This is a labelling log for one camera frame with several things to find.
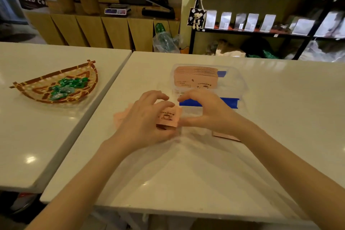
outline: forearm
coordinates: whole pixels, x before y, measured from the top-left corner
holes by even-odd
[[[108,142],[102,143],[91,160],[26,229],[80,229],[110,176],[128,154],[121,145],[115,145],[118,147],[115,151],[109,147]]]
[[[322,230],[344,228],[344,188],[255,125],[239,139]]]

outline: left hand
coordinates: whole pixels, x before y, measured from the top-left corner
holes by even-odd
[[[173,102],[161,91],[151,90],[142,94],[132,106],[115,134],[108,140],[111,144],[121,144],[129,153],[140,148],[169,140],[176,135],[174,130],[160,130],[156,127],[157,117]]]

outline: finger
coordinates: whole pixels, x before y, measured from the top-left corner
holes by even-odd
[[[150,105],[153,105],[158,99],[163,99],[163,100],[168,100],[169,97],[162,93],[162,91],[155,91],[151,94],[148,95],[148,97],[146,97],[143,102],[145,104],[150,104]]]
[[[158,90],[150,90],[150,91],[147,91],[145,93],[143,93],[141,95],[141,97],[139,98],[138,101],[143,101],[144,99],[146,99],[149,95],[151,95],[152,93],[156,93],[156,92],[161,92],[161,91],[158,91]]]
[[[174,107],[175,104],[173,102],[170,101],[160,101],[156,104],[153,105],[153,109],[155,110],[155,113],[159,113],[161,112],[163,109],[167,108],[167,107]]]
[[[178,131],[177,130],[157,130],[157,136],[160,142],[164,142],[175,136],[178,136]]]
[[[207,120],[204,116],[196,116],[191,118],[180,118],[178,127],[198,127],[205,128]]]
[[[203,100],[204,97],[203,97],[203,92],[201,90],[203,89],[193,89],[193,90],[187,91],[182,96],[180,96],[177,99],[177,101],[182,102],[187,99],[193,99],[193,100],[198,101],[202,105],[204,102]]]

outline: white table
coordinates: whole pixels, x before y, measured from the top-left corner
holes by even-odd
[[[0,42],[0,190],[43,192],[131,53]],[[36,102],[9,88],[88,59],[96,61],[99,81],[73,106]]]
[[[50,202],[114,133],[115,112],[150,89],[171,94],[176,63],[236,67],[248,85],[238,111],[345,187],[345,64],[134,52],[41,201]],[[199,128],[183,128],[180,138],[131,154],[96,204],[128,212],[310,223],[243,144]]]

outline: woven bamboo basket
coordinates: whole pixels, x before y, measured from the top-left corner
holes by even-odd
[[[17,88],[26,97],[42,103],[61,104],[78,102],[91,93],[97,85],[98,73],[94,63],[95,61],[88,60],[87,63],[56,71],[23,83],[14,82],[10,88]],[[52,101],[50,99],[50,95],[53,92],[51,87],[58,85],[58,81],[65,77],[68,79],[87,77],[89,81],[86,87],[76,88],[75,92],[67,95],[67,97]]]

